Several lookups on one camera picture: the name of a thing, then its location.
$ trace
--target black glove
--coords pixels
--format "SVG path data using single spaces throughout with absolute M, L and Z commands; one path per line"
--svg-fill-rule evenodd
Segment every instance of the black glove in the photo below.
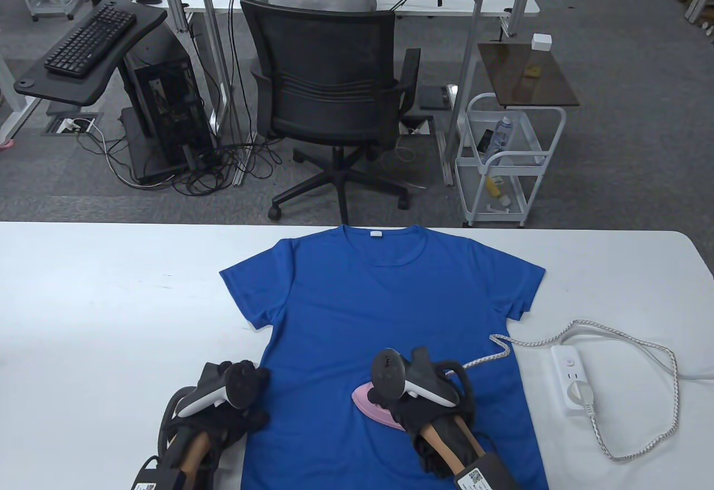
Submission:
M 457 428 L 454 417 L 461 416 L 466 426 L 471 429 L 475 419 L 474 393 L 472 392 L 471 381 L 469 381 L 469 377 L 460 363 L 437 363 L 435 370 L 440 380 L 444 380 L 456 390 L 459 390 L 459 388 L 453 381 L 446 378 L 446 370 L 453 370 L 461 380 L 463 391 L 459 394 L 460 401 L 456 406 L 449 408 L 424 397 L 415 398 L 408 394 L 404 394 L 397 400 L 386 399 L 375 388 L 367 392 L 367 399 L 371 403 L 390 411 L 394 421 L 400 424 L 409 434 L 414 449 L 420 457 L 422 469 L 427 473 L 434 473 L 439 478 L 446 478 L 453 477 L 454 473 L 434 447 L 431 447 L 431 444 L 421 436 L 420 432 L 425 426 L 431 424 L 444 441 L 451 444 L 453 449 L 456 449 L 457 456 L 463 462 L 467 462 L 465 465 L 471 464 L 475 460 L 474 452 L 466 437 L 461 439 L 463 433 Z
M 215 373 L 222 375 L 231 365 L 230 362 L 223 362 L 219 366 L 206 365 L 201 378 L 215 376 Z M 237 365 L 245 367 L 245 373 L 255 373 L 260 384 L 260 392 L 265 390 L 270 380 L 270 371 L 262 367 L 255 368 L 253 363 L 248 360 L 243 360 Z M 247 410 L 239 410 L 227 402 L 219 404 L 217 407 L 209 406 L 188 417 L 173 417 L 176 404 L 189 391 L 193 390 L 193 387 L 189 387 L 177 391 L 166 408 L 158 439 L 160 463 L 166 462 L 171 467 L 177 467 L 191 440 L 201 432 L 206 432 L 211 440 L 211 454 L 206 459 L 205 467 L 215 470 L 223 451 L 239 441 L 245 433 L 258 431 L 270 421 L 270 416 L 265 411 L 252 406 Z M 174 442 L 171 443 L 171 447 L 167 451 L 167 444 L 172 440 Z

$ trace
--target office chair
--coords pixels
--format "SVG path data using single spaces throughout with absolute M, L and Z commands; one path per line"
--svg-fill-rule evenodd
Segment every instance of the office chair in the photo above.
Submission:
M 377 147 L 394 148 L 399 120 L 414 104 L 421 50 L 406 51 L 401 79 L 394 79 L 394 13 L 305 11 L 240 0 L 258 51 L 258 133 L 332 146 L 332 161 L 299 149 L 293 161 L 322 169 L 273 198 L 268 218 L 279 220 L 280 204 L 333 184 L 342 224 L 349 224 L 345 183 L 357 182 L 398 196 L 409 209 L 405 187 L 355 171 L 361 156 L 377 158 Z M 346 147 L 356 147 L 345 156 Z

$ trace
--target braided white cord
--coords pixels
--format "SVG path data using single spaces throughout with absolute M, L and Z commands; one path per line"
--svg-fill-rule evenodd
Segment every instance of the braided white cord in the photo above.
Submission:
M 471 360 L 471 362 L 468 362 L 464 365 L 464 368 L 469 368 L 469 367 L 474 367 L 477 365 L 481 365 L 482 363 L 487 363 L 487 362 L 492 362 L 494 360 L 499 360 L 500 358 L 506 358 L 508 355 L 510 355 L 510 347 L 507 345 L 506 342 L 511 343 L 513 345 L 518 345 L 520 347 L 544 347 L 545 345 L 551 345 L 553 343 L 558 342 L 568 331 L 570 331 L 573 327 L 578 327 L 578 326 L 583 326 L 583 327 L 592 327 L 596 328 L 599 330 L 604 330 L 605 332 L 610 332 L 610 334 L 614 334 L 616 337 L 632 342 L 636 345 L 640 345 L 642 347 L 650 347 L 651 349 L 656 349 L 660 350 L 662 352 L 665 352 L 666 355 L 670 358 L 671 362 L 671 370 L 672 370 L 672 378 L 673 378 L 673 388 L 674 388 L 674 408 L 673 408 L 673 413 L 672 413 L 672 423 L 670 428 L 661 433 L 658 434 L 658 436 L 655 437 L 652 441 L 650 441 L 649 444 L 647 444 L 643 449 L 640 451 L 625 455 L 623 457 L 615 457 L 610 453 L 610 451 L 607 449 L 607 446 L 605 446 L 605 442 L 602 441 L 602 435 L 600 434 L 600 429 L 597 428 L 597 421 L 595 417 L 595 406 L 593 403 L 588 403 L 584 404 L 583 407 L 587 411 L 587 415 L 590 417 L 590 421 L 592 423 L 592 431 L 595 433 L 595 438 L 597 440 L 597 444 L 600 446 L 600 449 L 602 449 L 602 452 L 612 461 L 615 462 L 625 462 L 629 460 L 636 459 L 637 457 L 642 457 L 643 455 L 649 453 L 657 444 L 662 442 L 664 439 L 667 439 L 669 436 L 672 436 L 676 430 L 677 427 L 679 426 L 679 372 L 677 370 L 677 359 L 675 358 L 674 353 L 669 350 L 667 347 L 664 347 L 663 345 L 658 345 L 656 343 L 650 343 L 650 342 L 645 342 L 642 339 L 637 339 L 635 337 L 632 337 L 630 335 L 625 334 L 624 332 L 620 332 L 617 329 L 614 329 L 612 327 L 607 327 L 604 324 L 597 323 L 595 321 L 590 321 L 588 319 L 574 319 L 570 323 L 568 323 L 568 326 L 565 327 L 563 330 L 561 330 L 558 334 L 556 334 L 553 337 L 549 337 L 548 339 L 543 339 L 538 342 L 521 342 L 520 340 L 513 339 L 512 337 L 504 336 L 502 334 L 492 334 L 489 336 L 489 339 L 492 340 L 493 343 L 498 345 L 498 347 L 501 347 L 503 350 L 502 352 L 496 353 L 494 355 L 488 355 L 482 358 L 477 358 L 476 360 Z

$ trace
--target blue t-shirt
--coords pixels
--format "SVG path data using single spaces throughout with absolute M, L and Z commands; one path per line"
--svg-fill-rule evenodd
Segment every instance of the blue t-shirt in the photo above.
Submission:
M 530 309 L 545 269 L 463 237 L 414 226 L 341 226 L 221 272 L 255 328 L 273 325 L 260 365 L 271 421 L 248 437 L 242 490 L 446 490 L 425 474 L 402 431 L 364 416 L 352 391 L 370 380 L 377 353 L 434 362 L 500 352 L 489 340 Z M 474 430 L 487 434 L 523 490 L 548 488 L 513 355 L 467 371 Z M 480 442 L 489 450 L 488 440 Z

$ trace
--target white cable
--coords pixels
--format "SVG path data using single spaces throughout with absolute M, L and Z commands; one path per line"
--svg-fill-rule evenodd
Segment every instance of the white cable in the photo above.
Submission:
M 629 335 L 625 334 L 624 332 L 620 332 L 617 329 L 614 329 L 612 327 L 607 327 L 604 324 L 600 324 L 595 321 L 590 321 L 588 319 L 574 319 L 573 321 L 568 323 L 567 327 L 565 327 L 563 330 L 558 332 L 558 334 L 556 334 L 555 336 L 549 337 L 548 339 L 542 339 L 538 342 L 521 342 L 520 340 L 513 339 L 512 337 L 504 336 L 502 334 L 492 334 L 489 336 L 489 339 L 492 340 L 493 343 L 498 345 L 498 347 L 501 347 L 503 349 L 502 352 L 498 352 L 494 355 L 488 355 L 488 356 L 485 356 L 482 358 L 477 358 L 476 360 L 471 360 L 471 362 L 468 362 L 464 365 L 464 368 L 474 367 L 477 365 L 481 365 L 482 363 L 499 360 L 500 358 L 506 358 L 508 355 L 510 355 L 510 347 L 507 345 L 507 342 L 511 343 L 513 345 L 518 345 L 520 347 L 545 347 L 545 345 L 552 345 L 553 343 L 560 342 L 563 339 L 563 337 L 566 337 L 566 333 L 568 333 L 573 327 L 576 327 L 576 326 L 592 327 L 594 329 L 602 330 L 609 334 L 613 334 L 612 336 L 607 335 L 607 334 L 602 334 L 605 337 L 615 337 L 616 339 L 621 339 L 623 341 L 633 343 L 633 344 L 638 345 L 639 347 L 642 347 L 642 348 L 649 347 L 650 349 L 656 349 L 656 350 L 665 352 L 665 354 L 670 358 L 671 367 L 669 367 L 667 369 L 669 370 L 670 375 L 672 375 L 672 385 L 673 385 L 673 390 L 674 390 L 674 406 L 673 406 L 673 411 L 672 411 L 672 423 L 667 431 L 658 434 L 658 436 L 656 436 L 655 439 L 651 440 L 644 448 L 642 448 L 640 451 L 638 451 L 636 453 L 624 455 L 622 457 L 616 457 L 612 453 L 610 453 L 609 449 L 607 449 L 607 446 L 605 446 L 605 442 L 602 439 L 602 435 L 600 434 L 600 429 L 599 429 L 599 427 L 597 427 L 594 395 L 592 395 L 592 388 L 589 387 L 589 385 L 585 385 L 585 383 L 583 383 L 587 387 L 581 388 L 581 391 L 579 391 L 579 399 L 580 400 L 576 401 L 579 404 L 581 404 L 583 406 L 583 408 L 586 409 L 587 415 L 590 417 L 590 421 L 592 424 L 592 431 L 595 433 L 595 439 L 597 440 L 597 444 L 600 446 L 600 449 L 602 449 L 602 452 L 605 454 L 605 456 L 607 456 L 610 460 L 612 460 L 614 462 L 626 462 L 626 461 L 636 459 L 638 457 L 642 457 L 643 455 L 650 452 L 657 444 L 659 444 L 663 440 L 667 439 L 669 436 L 672 436 L 677 431 L 677 427 L 679 426 L 679 377 L 680 377 L 680 375 L 679 375 L 678 368 L 677 368 L 677 359 L 675 358 L 674 353 L 671 350 L 669 350 L 667 347 L 664 347 L 663 345 L 658 345 L 656 343 L 645 342 L 643 340 L 629 336 Z
M 399 159 L 401 162 L 403 162 L 403 163 L 413 163 L 413 162 L 416 161 L 416 152 L 413 151 L 413 149 L 411 149 L 411 148 L 406 148 L 405 146 L 400 146 L 400 145 L 399 145 L 400 141 L 401 141 L 402 138 L 405 137 L 405 136 L 406 136 L 406 135 L 400 135 L 400 136 L 399 136 L 399 138 L 397 139 L 397 142 L 396 142 L 396 144 L 395 144 L 395 146 L 394 146 L 394 150 L 393 150 L 393 151 L 394 151 L 394 154 L 395 154 L 396 158 Z M 411 156 L 410 156 L 409 159 L 405 159 L 405 158 L 403 158 L 402 156 L 400 156 L 400 154 L 399 154 L 400 152 L 404 152 L 404 153 L 406 153 L 406 154 L 411 154 Z M 387 154 L 386 152 L 383 152 L 382 154 L 379 155 L 379 164 L 380 164 L 380 166 L 382 167 L 382 171 L 384 171 L 384 172 L 386 172 L 387 174 L 390 175 L 391 173 L 390 173 L 389 171 L 387 171 L 387 167 L 386 167 L 385 164 L 384 164 L 384 156 L 386 156 L 386 154 Z M 391 175 L 390 175 L 390 179 L 393 179 L 393 180 L 396 181 L 396 182 L 403 183 L 404 185 L 408 185 L 408 186 L 410 186 L 410 187 L 416 187 L 417 189 L 426 189 L 426 185 L 418 185 L 418 184 L 415 184 L 415 183 L 408 182 L 408 181 L 406 181 L 405 179 L 399 179 L 399 178 L 392 177 Z
M 168 177 L 167 179 L 164 179 L 162 182 L 154 183 L 154 184 L 152 184 L 152 185 L 140 185 L 140 184 L 137 184 L 137 183 L 133 183 L 133 182 L 128 181 L 128 180 L 125 179 L 123 176 L 121 176 L 121 175 L 117 172 L 116 169 L 114 169 L 114 166 L 112 165 L 112 161 L 110 161 L 110 159 L 109 159 L 109 152 L 107 151 L 107 140 L 105 140 L 105 138 L 104 138 L 104 133 L 102 133 L 102 130 L 100 130 L 100 129 L 97 127 L 97 125 L 94 123 L 94 120 L 89 120 L 89 119 L 87 119 L 87 118 L 82 118 L 82 120 L 84 120 L 84 121 L 86 121 L 87 123 L 89 123 L 89 126 L 90 126 L 91 128 L 94 128 L 95 130 L 97 130 L 97 132 L 99 133 L 99 135 L 102 137 L 102 146 L 104 146 L 104 158 L 107 159 L 107 165 L 109 166 L 110 171 L 112 171 L 112 174 L 114 174 L 116 177 L 118 177 L 118 179 L 122 180 L 122 182 L 124 182 L 125 184 L 127 184 L 129 187 L 134 187 L 134 188 L 136 188 L 136 189 L 154 189 L 154 187 L 159 187 L 159 186 L 161 186 L 161 185 L 166 185 L 166 184 L 168 184 L 168 182 L 170 182 L 172 179 L 174 179 L 174 177 L 176 177 L 175 174 L 172 174 L 170 177 Z M 74 120 L 73 120 L 73 119 L 70 118 L 70 119 L 68 119 L 68 121 L 69 121 L 70 124 L 74 125 Z
M 630 341 L 627 338 L 623 338 L 620 336 L 617 336 L 616 334 L 612 334 L 610 332 L 597 332 L 597 331 L 591 331 L 587 329 L 583 329 L 582 332 L 571 332 L 569 334 L 564 335 L 561 338 L 561 344 L 563 344 L 566 340 L 571 339 L 571 337 L 576 337 L 576 336 L 599 336 L 599 337 L 606 337 L 610 339 L 616 339 L 622 342 L 627 342 L 635 349 L 640 350 L 643 355 L 645 355 L 647 358 L 650 358 L 653 362 L 657 363 L 659 367 L 661 367 L 664 371 L 669 373 L 669 375 L 672 374 L 672 370 L 667 367 L 666 363 L 663 363 L 662 360 L 660 360 L 653 352 L 651 352 L 650 349 L 647 347 L 643 347 L 640 344 L 637 344 L 635 342 Z M 699 373 L 699 375 L 683 375 L 682 373 L 679 373 L 679 380 L 688 380 L 688 381 L 706 381 L 706 380 L 714 380 L 714 373 Z

